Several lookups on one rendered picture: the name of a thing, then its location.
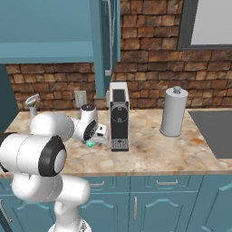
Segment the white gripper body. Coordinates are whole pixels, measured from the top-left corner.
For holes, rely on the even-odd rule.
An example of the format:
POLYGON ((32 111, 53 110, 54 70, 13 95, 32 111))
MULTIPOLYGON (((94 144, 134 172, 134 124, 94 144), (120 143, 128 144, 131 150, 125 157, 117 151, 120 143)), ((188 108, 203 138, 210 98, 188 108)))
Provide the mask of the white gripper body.
POLYGON ((92 142, 107 144, 109 142, 109 132, 105 131, 104 133, 96 132, 91 138, 92 142))

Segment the teal mug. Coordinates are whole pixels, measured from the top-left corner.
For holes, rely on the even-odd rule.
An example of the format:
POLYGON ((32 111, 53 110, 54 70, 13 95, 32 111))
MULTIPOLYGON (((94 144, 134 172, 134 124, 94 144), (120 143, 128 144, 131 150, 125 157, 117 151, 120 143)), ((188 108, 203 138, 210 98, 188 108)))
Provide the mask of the teal mug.
POLYGON ((89 140, 87 140, 87 141, 85 142, 85 145, 86 145, 87 147, 89 147, 89 148, 93 148, 93 147, 97 146, 98 144, 99 144, 99 143, 97 143, 97 142, 89 141, 89 140))

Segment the teal base cabinet door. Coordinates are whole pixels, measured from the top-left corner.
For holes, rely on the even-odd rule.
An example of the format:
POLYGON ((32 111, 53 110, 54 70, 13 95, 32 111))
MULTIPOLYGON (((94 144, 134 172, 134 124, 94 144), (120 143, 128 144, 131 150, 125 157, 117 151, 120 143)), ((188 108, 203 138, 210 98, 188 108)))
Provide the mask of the teal base cabinet door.
POLYGON ((187 232, 232 232, 232 174, 203 178, 187 232))
POLYGON ((91 194, 80 211, 92 232, 128 232, 128 193, 91 194))
POLYGON ((131 193, 129 232, 187 232, 196 196, 196 192, 131 193), (138 197, 135 221, 134 197, 138 197))
POLYGON ((13 232, 47 232, 55 222, 54 202, 26 202, 17 198, 11 179, 0 179, 0 199, 13 232))

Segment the teal open cabinet door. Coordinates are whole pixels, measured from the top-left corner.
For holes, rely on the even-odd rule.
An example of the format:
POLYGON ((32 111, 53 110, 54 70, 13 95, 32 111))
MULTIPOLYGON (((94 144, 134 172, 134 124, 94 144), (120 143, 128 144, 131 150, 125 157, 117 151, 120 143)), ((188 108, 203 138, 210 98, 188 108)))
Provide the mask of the teal open cabinet door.
POLYGON ((91 0, 92 49, 96 97, 105 97, 121 60, 120 0, 91 0))

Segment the teal tall cabinet panel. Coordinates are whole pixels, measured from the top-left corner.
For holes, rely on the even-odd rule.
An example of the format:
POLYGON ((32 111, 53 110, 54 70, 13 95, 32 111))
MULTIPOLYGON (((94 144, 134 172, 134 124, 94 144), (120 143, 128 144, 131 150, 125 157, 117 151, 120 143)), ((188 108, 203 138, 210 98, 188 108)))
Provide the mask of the teal tall cabinet panel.
POLYGON ((15 94, 6 68, 0 64, 0 132, 5 132, 18 112, 15 94))

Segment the grey sink basin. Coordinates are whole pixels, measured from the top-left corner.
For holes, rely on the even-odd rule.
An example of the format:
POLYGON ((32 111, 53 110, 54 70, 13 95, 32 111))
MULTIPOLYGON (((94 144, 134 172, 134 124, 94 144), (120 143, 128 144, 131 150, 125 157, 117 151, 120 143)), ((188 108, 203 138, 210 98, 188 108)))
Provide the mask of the grey sink basin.
POLYGON ((232 159, 232 111, 190 111, 217 159, 232 159))

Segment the black and white coffee machine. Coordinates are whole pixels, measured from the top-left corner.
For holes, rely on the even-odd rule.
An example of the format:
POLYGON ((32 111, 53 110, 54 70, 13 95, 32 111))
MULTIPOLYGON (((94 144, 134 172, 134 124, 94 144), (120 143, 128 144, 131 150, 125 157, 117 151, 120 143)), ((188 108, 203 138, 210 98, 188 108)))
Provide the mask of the black and white coffee machine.
POLYGON ((126 82, 110 83, 111 150, 129 150, 130 98, 126 82))

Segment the teal drawer front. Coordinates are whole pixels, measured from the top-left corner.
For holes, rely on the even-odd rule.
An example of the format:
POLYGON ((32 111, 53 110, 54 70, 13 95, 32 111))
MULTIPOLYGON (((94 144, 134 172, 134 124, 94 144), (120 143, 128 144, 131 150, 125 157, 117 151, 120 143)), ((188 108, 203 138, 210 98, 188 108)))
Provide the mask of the teal drawer front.
POLYGON ((85 179, 88 180, 90 184, 105 181, 105 184, 102 187, 91 186, 92 192, 110 192, 114 187, 114 177, 86 177, 85 179))
POLYGON ((144 188, 149 190, 189 190, 190 176, 148 176, 144 188))

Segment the grey spout-shaped object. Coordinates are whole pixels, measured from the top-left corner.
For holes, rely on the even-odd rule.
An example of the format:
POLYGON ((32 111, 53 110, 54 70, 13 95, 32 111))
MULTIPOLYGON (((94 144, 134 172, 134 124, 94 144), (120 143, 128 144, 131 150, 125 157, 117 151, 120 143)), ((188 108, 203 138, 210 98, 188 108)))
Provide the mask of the grey spout-shaped object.
POLYGON ((29 107, 32 118, 37 115, 35 102, 36 102, 38 97, 39 97, 39 94, 35 94, 35 95, 30 96, 29 98, 27 98, 26 101, 25 101, 25 104, 29 107))

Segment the grey framed window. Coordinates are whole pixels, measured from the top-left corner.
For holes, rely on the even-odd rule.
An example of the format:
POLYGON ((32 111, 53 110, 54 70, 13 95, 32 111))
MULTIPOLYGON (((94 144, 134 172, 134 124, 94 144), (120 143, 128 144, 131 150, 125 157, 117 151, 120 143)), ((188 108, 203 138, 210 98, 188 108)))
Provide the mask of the grey framed window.
POLYGON ((232 50, 232 0, 183 0, 177 50, 232 50))

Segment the white wall outlet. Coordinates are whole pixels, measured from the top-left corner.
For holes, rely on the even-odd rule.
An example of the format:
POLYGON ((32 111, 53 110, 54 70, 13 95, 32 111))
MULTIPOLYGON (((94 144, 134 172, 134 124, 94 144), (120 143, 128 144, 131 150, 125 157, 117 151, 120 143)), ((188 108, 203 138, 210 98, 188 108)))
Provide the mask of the white wall outlet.
POLYGON ((86 91, 75 91, 74 92, 75 103, 77 108, 81 108, 87 103, 87 92, 86 91))

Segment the teal open wall cabinet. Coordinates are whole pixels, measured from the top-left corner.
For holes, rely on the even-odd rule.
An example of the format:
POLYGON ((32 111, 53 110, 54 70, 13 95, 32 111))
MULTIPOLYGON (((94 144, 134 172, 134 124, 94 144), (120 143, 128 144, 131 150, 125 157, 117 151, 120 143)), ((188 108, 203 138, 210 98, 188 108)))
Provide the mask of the teal open wall cabinet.
POLYGON ((90 0, 0 0, 0 63, 89 63, 90 0))

